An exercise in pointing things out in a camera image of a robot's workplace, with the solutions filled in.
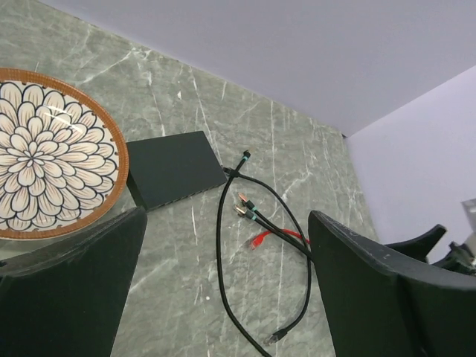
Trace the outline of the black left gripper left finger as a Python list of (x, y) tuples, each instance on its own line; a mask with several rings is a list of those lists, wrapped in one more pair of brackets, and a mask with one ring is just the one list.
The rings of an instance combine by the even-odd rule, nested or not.
[(110, 356), (144, 241), (128, 210), (1, 261), (2, 356)]

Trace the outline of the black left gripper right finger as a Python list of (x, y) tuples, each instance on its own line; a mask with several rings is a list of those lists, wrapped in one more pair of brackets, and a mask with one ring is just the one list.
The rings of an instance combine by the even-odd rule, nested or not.
[(314, 210), (308, 235), (337, 356), (473, 356), (475, 254), (452, 243), (430, 250), (446, 229), (383, 245)]

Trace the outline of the black network switch box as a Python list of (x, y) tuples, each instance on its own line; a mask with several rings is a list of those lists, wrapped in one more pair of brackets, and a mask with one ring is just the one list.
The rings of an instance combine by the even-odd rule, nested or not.
[(219, 187), (226, 176), (203, 131), (130, 141), (127, 187), (149, 212)]

